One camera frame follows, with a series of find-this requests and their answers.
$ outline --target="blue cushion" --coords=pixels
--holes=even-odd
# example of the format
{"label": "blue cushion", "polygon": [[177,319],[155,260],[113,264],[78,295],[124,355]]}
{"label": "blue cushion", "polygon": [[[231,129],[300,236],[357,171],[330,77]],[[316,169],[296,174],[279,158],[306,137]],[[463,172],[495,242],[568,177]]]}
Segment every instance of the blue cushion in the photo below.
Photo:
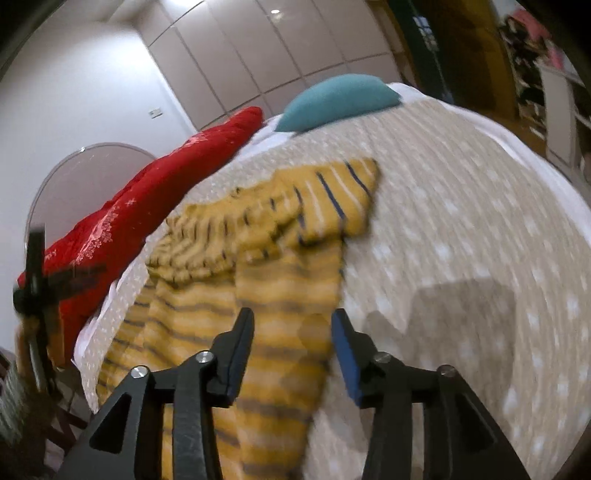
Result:
{"label": "blue cushion", "polygon": [[285,109],[275,131],[306,132],[399,103],[400,95],[377,77],[353,73],[340,75],[299,94]]}

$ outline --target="wall switch plate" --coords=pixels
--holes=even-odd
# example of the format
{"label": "wall switch plate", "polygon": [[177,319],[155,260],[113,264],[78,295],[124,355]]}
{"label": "wall switch plate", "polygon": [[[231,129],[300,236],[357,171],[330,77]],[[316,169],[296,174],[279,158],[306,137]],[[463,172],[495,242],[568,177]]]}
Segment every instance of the wall switch plate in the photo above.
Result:
{"label": "wall switch plate", "polygon": [[155,108],[154,110],[149,111],[150,118],[156,118],[162,115],[162,110],[160,108]]}

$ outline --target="red blanket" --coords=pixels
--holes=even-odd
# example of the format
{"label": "red blanket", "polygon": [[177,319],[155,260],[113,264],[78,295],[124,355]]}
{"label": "red blanket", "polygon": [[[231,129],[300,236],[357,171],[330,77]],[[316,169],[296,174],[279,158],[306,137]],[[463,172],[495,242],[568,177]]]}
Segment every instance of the red blanket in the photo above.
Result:
{"label": "red blanket", "polygon": [[[46,273],[71,264],[105,266],[94,288],[60,303],[63,337],[50,342],[55,366],[72,358],[81,328],[101,304],[113,280],[139,254],[145,238],[194,185],[224,166],[261,125],[261,109],[249,107],[225,124],[194,135],[182,147],[146,166],[103,208],[46,249]],[[18,282],[22,285],[24,275]]]}

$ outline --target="beige polka dot bedspread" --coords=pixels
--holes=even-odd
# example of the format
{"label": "beige polka dot bedspread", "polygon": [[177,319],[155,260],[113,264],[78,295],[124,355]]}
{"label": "beige polka dot bedspread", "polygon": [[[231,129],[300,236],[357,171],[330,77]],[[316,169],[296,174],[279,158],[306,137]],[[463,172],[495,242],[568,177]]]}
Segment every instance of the beige polka dot bedspread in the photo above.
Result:
{"label": "beige polka dot bedspread", "polygon": [[[552,478],[591,416],[591,249],[536,174],[466,120],[426,100],[331,124],[226,166],[176,211],[280,167],[352,157],[373,157],[382,174],[371,233],[346,251],[342,304],[354,325],[407,365],[455,365],[531,477]],[[164,232],[148,239],[86,351],[83,385],[95,409],[102,358]],[[333,362],[304,477],[360,478],[371,415],[348,399]]]}

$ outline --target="yellow striped sweater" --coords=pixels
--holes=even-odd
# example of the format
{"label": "yellow striped sweater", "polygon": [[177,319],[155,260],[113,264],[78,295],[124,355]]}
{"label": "yellow striped sweater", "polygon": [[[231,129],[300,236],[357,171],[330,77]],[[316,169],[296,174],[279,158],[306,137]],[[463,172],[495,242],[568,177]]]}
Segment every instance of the yellow striped sweater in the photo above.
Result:
{"label": "yellow striped sweater", "polygon": [[[287,479],[297,470],[331,352],[343,237],[365,230],[378,169],[371,159],[278,170],[167,220],[151,278],[125,317],[99,376],[105,401],[130,368],[173,367],[255,315],[240,395],[214,410],[224,478]],[[172,408],[165,409],[162,476],[172,479]]]}

